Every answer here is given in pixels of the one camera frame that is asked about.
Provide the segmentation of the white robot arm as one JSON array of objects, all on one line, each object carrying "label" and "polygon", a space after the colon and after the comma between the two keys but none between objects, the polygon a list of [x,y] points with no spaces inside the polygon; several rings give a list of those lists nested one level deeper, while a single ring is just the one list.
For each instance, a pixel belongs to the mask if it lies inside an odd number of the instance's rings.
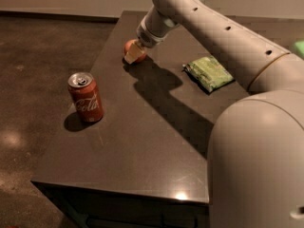
[{"label": "white robot arm", "polygon": [[304,228],[304,60],[202,0],[152,1],[128,63],[182,25],[249,93],[212,130],[210,227]]}]

